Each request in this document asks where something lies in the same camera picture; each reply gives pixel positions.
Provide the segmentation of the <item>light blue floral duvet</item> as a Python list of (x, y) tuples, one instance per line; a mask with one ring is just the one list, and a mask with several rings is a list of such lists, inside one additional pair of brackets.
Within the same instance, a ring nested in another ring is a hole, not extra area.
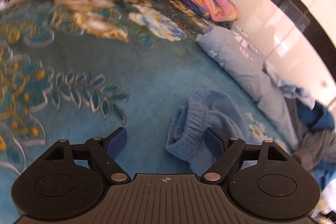
[(289, 142), (297, 134), (285, 100), (298, 99), (312, 109), (315, 100), (310, 92), (280, 76), (240, 29), (233, 31), (213, 26), (197, 36), (197, 43), (253, 99), (257, 107)]

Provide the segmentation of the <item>light blue fleece garment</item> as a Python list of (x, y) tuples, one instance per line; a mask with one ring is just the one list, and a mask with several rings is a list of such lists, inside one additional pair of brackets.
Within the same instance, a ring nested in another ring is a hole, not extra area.
[(216, 161), (205, 144), (208, 128), (224, 139), (236, 137), (247, 144), (260, 144), (229, 95), (216, 90), (194, 90), (187, 106), (179, 106), (173, 116), (165, 149), (189, 163), (191, 171), (198, 176)]

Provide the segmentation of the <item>teal floral bed blanket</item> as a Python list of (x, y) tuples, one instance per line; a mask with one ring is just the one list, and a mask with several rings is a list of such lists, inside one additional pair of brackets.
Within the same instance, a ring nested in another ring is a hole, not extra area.
[(198, 46), (209, 23), (179, 0), (24, 0), (1, 11), (1, 223), (18, 212), (15, 179), (60, 139), (127, 130), (128, 174), (187, 173), (165, 150), (194, 90), (228, 94), (248, 133), (288, 144)]

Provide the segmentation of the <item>white black wardrobe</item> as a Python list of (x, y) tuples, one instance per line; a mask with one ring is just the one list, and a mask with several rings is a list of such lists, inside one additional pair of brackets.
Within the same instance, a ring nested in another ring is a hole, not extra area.
[(237, 26), (281, 77), (335, 110), (335, 4), (327, 0), (231, 0)]

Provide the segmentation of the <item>dark blue garment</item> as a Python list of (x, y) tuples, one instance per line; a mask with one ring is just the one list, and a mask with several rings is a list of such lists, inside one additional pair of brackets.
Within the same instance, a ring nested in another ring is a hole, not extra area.
[(316, 102), (312, 109), (296, 102), (303, 129), (301, 147), (295, 152), (299, 162), (312, 170), (321, 190), (335, 179), (335, 120), (329, 110)]

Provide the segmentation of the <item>grey shirt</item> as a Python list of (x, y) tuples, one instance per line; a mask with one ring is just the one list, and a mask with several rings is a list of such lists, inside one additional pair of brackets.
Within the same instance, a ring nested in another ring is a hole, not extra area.
[(286, 99), (299, 144), (294, 158), (311, 170), (320, 163), (335, 164), (335, 121), (329, 110), (316, 102), (313, 109), (299, 100)]

